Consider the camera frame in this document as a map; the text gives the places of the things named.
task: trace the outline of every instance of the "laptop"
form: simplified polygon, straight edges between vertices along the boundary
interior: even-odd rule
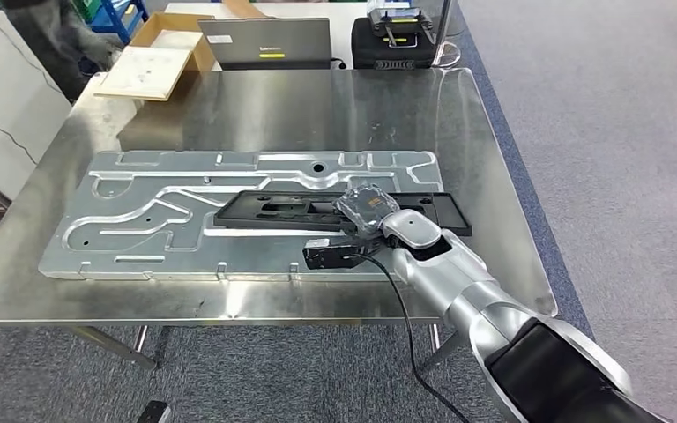
[[[199,20],[224,71],[330,69],[327,18]]]

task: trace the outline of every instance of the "black robot arm segment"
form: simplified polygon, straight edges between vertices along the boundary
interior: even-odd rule
[[[663,421],[622,394],[581,353],[535,319],[485,365],[527,421]]]

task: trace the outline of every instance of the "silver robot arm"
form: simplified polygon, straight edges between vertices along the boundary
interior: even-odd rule
[[[393,270],[471,347],[508,421],[662,422],[631,398],[629,376],[575,327],[500,287],[451,231],[413,210],[380,225],[395,238]]]

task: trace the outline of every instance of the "aluminum plate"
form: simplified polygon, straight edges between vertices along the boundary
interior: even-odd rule
[[[101,152],[39,269],[72,279],[380,279],[369,263],[307,269],[305,241],[342,233],[213,225],[244,189],[343,191],[361,182],[388,192],[443,190],[431,152]]]

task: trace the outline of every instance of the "gray carpet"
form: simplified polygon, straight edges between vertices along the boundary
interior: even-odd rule
[[[677,2],[460,3],[597,342],[677,421]]]
[[[59,329],[0,329],[0,422],[134,422],[150,399],[187,423],[456,421],[409,373],[401,327],[156,328],[145,352],[158,370]],[[472,421],[501,421],[467,357],[429,381]]]

